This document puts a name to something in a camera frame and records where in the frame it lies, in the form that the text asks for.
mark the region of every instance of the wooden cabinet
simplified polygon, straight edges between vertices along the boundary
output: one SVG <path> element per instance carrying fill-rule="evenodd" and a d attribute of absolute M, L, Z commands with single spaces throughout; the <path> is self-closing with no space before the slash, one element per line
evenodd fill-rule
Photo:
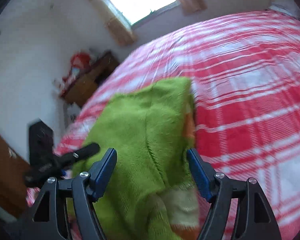
<path fill-rule="evenodd" d="M 79 77 L 74 84 L 62 95 L 68 104 L 76 103 L 82 107 L 97 90 L 98 86 L 107 79 L 119 62 L 110 51 L 98 59 L 89 72 Z"/>
<path fill-rule="evenodd" d="M 0 206 L 15 217 L 26 208 L 23 173 L 29 168 L 0 136 Z"/>

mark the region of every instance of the silver bolt head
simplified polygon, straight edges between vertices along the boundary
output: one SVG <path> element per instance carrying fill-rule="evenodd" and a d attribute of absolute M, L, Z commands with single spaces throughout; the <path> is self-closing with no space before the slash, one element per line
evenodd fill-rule
<path fill-rule="evenodd" d="M 47 182 L 48 183 L 54 183 L 56 181 L 56 178 L 55 177 L 50 177 L 49 179 L 47 179 Z"/>
<path fill-rule="evenodd" d="M 87 172 L 87 171 L 83 171 L 83 172 L 80 173 L 81 178 L 86 178 L 88 176 L 89 176 L 89 172 Z"/>
<path fill-rule="evenodd" d="M 223 179 L 223 178 L 225 177 L 225 174 L 222 173 L 222 172 L 217 172 L 217 173 L 216 173 L 216 177 L 217 177 L 218 179 Z"/>
<path fill-rule="evenodd" d="M 248 181 L 251 183 L 251 184 L 257 184 L 257 180 L 255 178 L 249 178 Z"/>

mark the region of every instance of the green towel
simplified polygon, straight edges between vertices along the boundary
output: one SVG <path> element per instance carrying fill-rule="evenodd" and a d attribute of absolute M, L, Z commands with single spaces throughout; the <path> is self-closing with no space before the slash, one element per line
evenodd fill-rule
<path fill-rule="evenodd" d="M 106 192 L 94 204 L 109 240 L 180 239 L 171 230 L 160 194 L 193 188 L 186 161 L 192 142 L 182 136 L 192 106 L 191 82 L 160 80 L 108 103 L 83 145 L 100 144 L 100 153 L 74 165 L 73 176 L 87 171 L 106 150 L 117 150 L 117 165 Z"/>

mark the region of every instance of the black bracket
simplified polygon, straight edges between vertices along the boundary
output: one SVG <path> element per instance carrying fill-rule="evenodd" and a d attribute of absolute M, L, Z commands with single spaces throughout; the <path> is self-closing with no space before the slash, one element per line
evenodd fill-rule
<path fill-rule="evenodd" d="M 17 222 L 16 239 L 71 240 L 66 198 L 72 198 L 82 239 L 105 240 L 92 203 L 103 196 L 116 162 L 117 152 L 109 148 L 101 161 L 73 179 L 48 178 L 34 205 Z"/>
<path fill-rule="evenodd" d="M 204 162 L 196 149 L 188 150 L 187 158 L 200 195 L 211 203 L 198 240 L 221 240 L 233 198 L 238 198 L 238 206 L 231 240 L 281 240 L 271 206 L 255 178 L 230 179 Z"/>
<path fill-rule="evenodd" d="M 47 155 L 42 164 L 31 167 L 31 170 L 24 174 L 25 185 L 41 188 L 49 177 L 60 179 L 72 164 L 97 154 L 99 150 L 100 146 L 97 143 L 91 143 L 61 157 L 51 152 L 51 155 Z"/>

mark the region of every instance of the red plaid blanket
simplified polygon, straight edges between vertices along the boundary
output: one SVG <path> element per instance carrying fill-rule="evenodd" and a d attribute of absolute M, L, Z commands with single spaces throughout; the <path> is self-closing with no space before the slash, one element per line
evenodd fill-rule
<path fill-rule="evenodd" d="M 55 152 L 78 149 L 114 93 L 174 76 L 192 79 L 202 158 L 231 178 L 255 177 L 282 239 L 291 240 L 300 229 L 300 22 L 292 17 L 229 15 L 141 46 L 90 98 Z M 200 203 L 203 222 L 208 207 Z"/>

